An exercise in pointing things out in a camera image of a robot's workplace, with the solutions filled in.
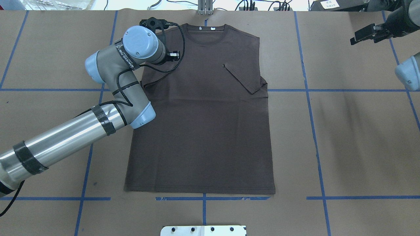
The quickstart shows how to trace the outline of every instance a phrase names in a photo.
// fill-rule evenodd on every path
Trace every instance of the white bracket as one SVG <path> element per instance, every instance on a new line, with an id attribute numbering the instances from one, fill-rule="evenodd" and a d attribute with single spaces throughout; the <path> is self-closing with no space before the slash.
<path id="1" fill-rule="evenodd" d="M 165 226 L 160 236 L 247 236 L 246 226 Z"/>
<path id="2" fill-rule="evenodd" d="M 198 0 L 198 14 L 212 15 L 213 14 L 213 0 Z"/>

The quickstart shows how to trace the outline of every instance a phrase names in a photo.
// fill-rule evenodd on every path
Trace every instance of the robotic arm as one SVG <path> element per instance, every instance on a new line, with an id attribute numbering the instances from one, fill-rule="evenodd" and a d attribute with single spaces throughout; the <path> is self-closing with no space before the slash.
<path id="1" fill-rule="evenodd" d="M 374 43 L 384 39 L 402 37 L 420 29 L 420 0 L 402 0 L 402 6 L 391 13 L 385 23 L 370 24 L 358 30 L 351 45 L 373 39 Z M 398 79 L 410 90 L 420 88 L 420 52 L 395 68 Z"/>
<path id="2" fill-rule="evenodd" d="M 15 191 L 30 176 L 42 173 L 54 163 L 124 126 L 130 124 L 138 128 L 155 118 L 155 111 L 133 70 L 143 62 L 160 65 L 167 61 L 179 61 L 169 71 L 175 70 L 184 52 L 181 57 L 179 51 L 168 52 L 154 32 L 155 29 L 163 31 L 173 25 L 181 28 L 176 23 L 155 18 L 142 20 L 140 24 L 129 28 L 121 40 L 97 51 L 85 62 L 88 74 L 96 82 L 106 83 L 115 100 L 96 105 L 0 154 L 0 197 Z"/>

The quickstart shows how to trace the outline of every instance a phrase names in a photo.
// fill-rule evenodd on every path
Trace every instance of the horizontal blue tape line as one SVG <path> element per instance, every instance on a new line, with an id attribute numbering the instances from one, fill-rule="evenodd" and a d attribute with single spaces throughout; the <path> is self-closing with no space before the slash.
<path id="1" fill-rule="evenodd" d="M 2 197 L 0 200 L 10 201 L 13 197 Z M 16 201 L 81 201 L 81 197 L 17 197 Z M 84 197 L 84 201 L 110 201 L 110 197 Z"/>
<path id="2" fill-rule="evenodd" d="M 0 91 L 29 91 L 29 92 L 100 92 L 102 89 L 0 89 Z"/>
<path id="3" fill-rule="evenodd" d="M 268 89 L 269 92 L 306 92 L 305 89 Z M 405 89 L 308 89 L 309 92 L 407 92 Z"/>
<path id="4" fill-rule="evenodd" d="M 235 201 L 235 200 L 267 200 L 270 197 L 156 197 L 156 201 Z"/>
<path id="5" fill-rule="evenodd" d="M 306 200 L 356 200 L 356 199 L 420 199 L 420 195 L 390 195 L 390 196 L 325 196 L 306 197 Z"/>

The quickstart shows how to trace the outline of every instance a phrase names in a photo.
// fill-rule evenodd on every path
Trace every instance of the black tape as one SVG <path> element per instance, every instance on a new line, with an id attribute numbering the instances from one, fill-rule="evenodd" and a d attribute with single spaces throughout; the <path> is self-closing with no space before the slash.
<path id="1" fill-rule="evenodd" d="M 102 128 L 104 128 L 106 135 L 110 136 L 115 133 L 115 127 L 112 122 L 106 116 L 104 110 L 99 105 L 92 107 L 92 112 L 95 114 L 96 119 L 101 123 Z"/>
<path id="2" fill-rule="evenodd" d="M 0 192 L 7 195 L 7 194 L 9 194 L 13 191 L 14 191 L 13 189 L 10 189 L 10 188 L 6 187 L 6 185 L 4 185 L 2 182 L 0 182 Z"/>
<path id="3" fill-rule="evenodd" d="M 134 59 L 130 56 L 130 54 L 126 51 L 123 45 L 123 40 L 116 42 L 115 48 L 117 49 L 118 54 L 121 56 L 121 58 L 126 62 L 126 64 L 130 67 L 131 70 L 137 70 L 140 68 L 140 65 L 134 61 Z"/>
<path id="4" fill-rule="evenodd" d="M 121 119 L 123 119 L 123 122 L 124 122 L 124 126 L 126 126 L 127 125 L 127 120 L 126 120 L 123 112 L 121 111 L 120 107 L 117 104 L 114 103 L 114 106 L 117 109 L 118 113 L 120 113 Z"/>
<path id="5" fill-rule="evenodd" d="M 15 151 L 15 155 L 21 162 L 22 166 L 32 175 L 40 174 L 48 169 L 48 167 L 45 167 L 34 157 L 25 145 L 25 141 L 14 145 L 13 150 Z"/>
<path id="6" fill-rule="evenodd" d="M 133 82 L 133 83 L 129 83 L 129 84 L 128 84 L 128 85 L 126 85 L 126 86 L 122 86 L 120 89 L 117 89 L 117 90 L 113 91 L 113 92 L 112 92 L 112 95 L 114 95 L 114 96 L 115 96 L 115 94 L 119 93 L 121 90 L 128 89 L 129 87 L 131 87 L 131 86 L 133 86 L 133 85 L 136 85 L 136 84 L 139 84 L 139 82 L 138 82 L 138 81 L 136 81 L 136 82 Z"/>

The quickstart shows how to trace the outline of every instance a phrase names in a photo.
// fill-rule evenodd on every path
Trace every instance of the blue tape grid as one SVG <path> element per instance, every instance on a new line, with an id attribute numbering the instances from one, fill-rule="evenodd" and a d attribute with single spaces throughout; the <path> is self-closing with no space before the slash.
<path id="1" fill-rule="evenodd" d="M 109 89 L 105 89 L 104 85 L 102 85 L 101 89 L 78 89 L 78 88 L 74 88 L 74 89 L 18 89 L 18 88 L 8 88 L 8 89 L 4 89 L 2 88 L 4 81 L 6 79 L 7 76 L 7 72 L 9 69 L 9 66 L 11 64 L 11 61 L 13 59 L 13 55 L 15 53 L 17 44 L 19 42 L 21 33 L 23 31 L 25 22 L 27 20 L 29 11 L 26 11 L 24 20 L 22 22 L 21 28 L 19 30 L 18 36 L 16 38 L 15 44 L 13 46 L 12 52 L 10 54 L 8 63 L 6 65 L 5 71 L 3 73 L 2 79 L 0 81 L 0 91 L 17 91 L 17 92 L 101 92 L 100 93 L 100 98 L 99 98 L 99 102 L 102 101 L 102 97 L 103 97 L 103 92 L 104 91 L 109 91 Z M 112 29 L 112 33 L 111 33 L 111 39 L 110 39 L 110 44 L 112 44 L 112 40 L 113 40 L 113 36 L 114 36 L 114 32 L 115 32 L 115 26 L 116 26 L 116 20 L 117 20 L 117 15 L 118 15 L 118 11 L 115 12 L 115 16 L 114 16 L 114 23 L 113 23 L 113 29 Z M 384 21 L 386 20 L 386 16 L 384 11 L 382 11 L 382 16 Z M 313 123 L 313 116 L 312 116 L 312 108 L 311 108 L 311 104 L 310 104 L 310 97 L 309 97 L 309 92 L 405 92 L 407 94 L 407 97 L 409 99 L 410 102 L 410 106 L 412 108 L 417 126 L 420 130 L 420 122 L 417 116 L 417 112 L 414 108 L 411 96 L 410 96 L 410 92 L 407 89 L 310 89 L 308 87 L 307 84 L 307 78 L 306 78 L 306 70 L 305 70 L 305 64 L 303 61 L 303 53 L 302 53 L 302 45 L 301 45 L 301 40 L 300 40 L 300 34 L 299 34 L 299 26 L 298 26 L 298 20 L 297 20 L 297 14 L 296 12 L 294 12 L 294 18 L 295 18 L 295 25 L 296 25 L 296 32 L 297 32 L 297 39 L 298 39 L 298 44 L 299 44 L 299 53 L 300 53 L 300 58 L 301 58 L 301 64 L 302 64 L 302 72 L 303 72 L 303 76 L 304 76 L 304 83 L 305 83 L 305 89 L 269 89 L 269 92 L 305 92 L 307 95 L 307 103 L 308 103 L 308 110 L 309 110 L 309 114 L 310 114 L 310 120 L 311 120 L 311 127 L 312 127 L 312 135 L 313 135 L 313 139 L 314 139 L 314 143 L 315 143 L 315 149 L 316 149 L 316 157 L 317 157 L 317 161 L 318 161 L 318 174 L 319 174 L 319 178 L 320 178 L 320 186 L 321 186 L 321 193 L 322 196 L 308 196 L 306 197 L 307 200 L 322 200 L 323 201 L 323 205 L 324 205 L 324 213 L 325 213 L 325 222 L 326 222 L 326 226 L 327 226 L 327 232 L 328 235 L 331 235 L 331 230 L 330 230 L 330 224 L 329 224 L 329 218 L 328 218 L 328 208 L 327 208 L 327 204 L 326 201 L 327 200 L 358 200 L 358 199 L 420 199 L 420 195 L 390 195 L 390 196 L 326 196 L 325 195 L 325 189 L 323 186 L 323 179 L 322 179 L 322 169 L 321 169 L 321 163 L 320 163 L 320 159 L 319 159 L 319 152 L 318 152 L 318 144 L 317 144 L 317 140 L 316 140 L 316 133 L 315 133 L 315 127 L 314 127 L 314 123 Z M 393 42 L 391 39 L 389 39 L 390 42 L 390 46 L 392 49 L 392 52 L 394 54 L 395 60 L 397 65 L 399 65 L 399 60 L 398 57 L 396 55 L 396 51 L 393 45 Z M 85 179 L 84 179 L 84 184 L 83 184 L 83 189 L 82 189 L 82 194 L 81 197 L 18 197 L 16 200 L 17 201 L 25 201 L 25 200 L 31 200 L 31 201 L 80 201 L 80 206 L 79 206 L 79 213 L 78 213 L 78 217 L 77 217 L 77 223 L 76 223 L 76 228 L 75 228 L 75 233 L 74 235 L 77 236 L 78 231 L 79 231 L 79 225 L 80 225 L 80 219 L 81 219 L 81 213 L 83 210 L 83 202 L 84 201 L 110 201 L 111 198 L 110 197 L 85 197 L 85 193 L 86 193 L 86 185 L 87 185 L 87 179 L 89 176 L 89 169 L 90 169 L 90 163 L 91 163 L 91 159 L 92 159 L 92 153 L 93 153 L 93 145 L 91 145 L 90 147 L 90 151 L 89 151 L 89 157 L 88 157 L 88 162 L 87 162 L 87 167 L 86 167 L 86 172 L 85 172 Z M 203 197 L 156 197 L 157 201 L 202 201 L 203 204 L 203 224 L 206 225 L 206 203 L 207 201 L 232 201 L 232 200 L 267 200 L 270 197 L 207 197 L 206 194 L 203 194 Z M 12 199 L 12 197 L 3 197 L 0 198 L 0 200 L 7 200 L 10 201 Z"/>

